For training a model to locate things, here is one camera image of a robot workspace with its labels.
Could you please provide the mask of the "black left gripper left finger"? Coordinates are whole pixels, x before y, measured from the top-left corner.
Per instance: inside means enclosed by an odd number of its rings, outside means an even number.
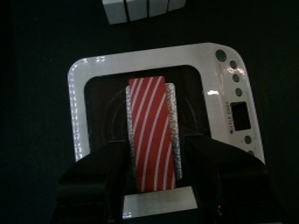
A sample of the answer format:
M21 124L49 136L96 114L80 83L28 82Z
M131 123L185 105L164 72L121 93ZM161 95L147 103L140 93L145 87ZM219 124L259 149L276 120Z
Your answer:
M121 224L129 145L107 143L67 170L50 224Z

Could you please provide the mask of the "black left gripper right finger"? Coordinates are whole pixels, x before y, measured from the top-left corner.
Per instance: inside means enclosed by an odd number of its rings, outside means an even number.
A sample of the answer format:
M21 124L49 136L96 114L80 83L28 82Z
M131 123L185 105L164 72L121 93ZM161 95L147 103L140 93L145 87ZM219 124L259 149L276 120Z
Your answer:
M184 159L200 224L291 224L256 157L205 136L187 136Z

